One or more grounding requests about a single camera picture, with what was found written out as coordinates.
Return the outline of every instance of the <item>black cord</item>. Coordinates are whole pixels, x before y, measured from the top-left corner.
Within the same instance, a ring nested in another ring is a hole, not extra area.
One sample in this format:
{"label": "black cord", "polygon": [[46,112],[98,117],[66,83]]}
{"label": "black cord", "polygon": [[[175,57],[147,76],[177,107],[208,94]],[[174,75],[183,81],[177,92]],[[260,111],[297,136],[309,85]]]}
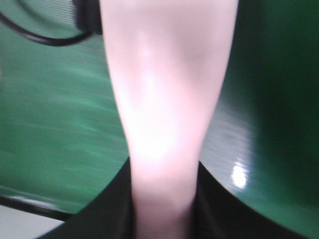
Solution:
{"label": "black cord", "polygon": [[41,36],[30,32],[19,25],[12,22],[9,18],[3,15],[0,12],[0,22],[9,27],[11,30],[17,32],[21,36],[31,41],[34,41],[39,44],[48,45],[48,46],[68,46],[78,43],[80,41],[85,40],[89,36],[92,35],[92,32],[83,32],[77,36],[69,37],[69,38],[51,38],[46,36]]}

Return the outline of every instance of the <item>black cable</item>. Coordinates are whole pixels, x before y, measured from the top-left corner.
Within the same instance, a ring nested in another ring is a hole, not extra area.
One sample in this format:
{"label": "black cable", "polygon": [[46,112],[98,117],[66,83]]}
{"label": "black cable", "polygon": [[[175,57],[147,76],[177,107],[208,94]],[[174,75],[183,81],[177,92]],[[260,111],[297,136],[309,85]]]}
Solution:
{"label": "black cable", "polygon": [[48,45],[48,46],[73,45],[75,43],[85,40],[86,38],[92,35],[92,32],[83,32],[77,36],[73,36],[69,38],[51,38],[51,37],[41,36],[33,32],[30,32],[22,28],[21,26],[15,24],[9,18],[3,15],[1,12],[0,12],[0,22],[2,22],[4,25],[9,27],[11,30],[15,31],[16,33],[20,34],[24,38],[34,41],[36,43]]}

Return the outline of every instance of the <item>gray floor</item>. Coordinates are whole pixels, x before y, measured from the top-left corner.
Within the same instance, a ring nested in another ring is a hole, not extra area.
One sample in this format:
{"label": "gray floor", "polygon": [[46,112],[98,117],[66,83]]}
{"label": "gray floor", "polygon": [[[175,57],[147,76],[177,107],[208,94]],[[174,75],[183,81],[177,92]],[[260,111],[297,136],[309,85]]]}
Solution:
{"label": "gray floor", "polygon": [[62,222],[0,206],[0,239],[33,239]]}

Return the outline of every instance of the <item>green plastic surface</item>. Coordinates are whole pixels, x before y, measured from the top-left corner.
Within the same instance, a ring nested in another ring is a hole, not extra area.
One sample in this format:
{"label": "green plastic surface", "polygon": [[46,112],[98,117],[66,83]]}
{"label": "green plastic surface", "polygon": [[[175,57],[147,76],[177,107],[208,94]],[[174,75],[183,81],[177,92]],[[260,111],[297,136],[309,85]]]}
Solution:
{"label": "green plastic surface", "polygon": [[[77,33],[70,0],[2,0],[0,10],[38,33]],[[240,1],[225,84],[202,154],[206,167],[243,202],[315,239],[318,12],[319,1]],[[0,24],[0,72],[0,194],[79,211],[128,155],[102,37],[53,48]]]}

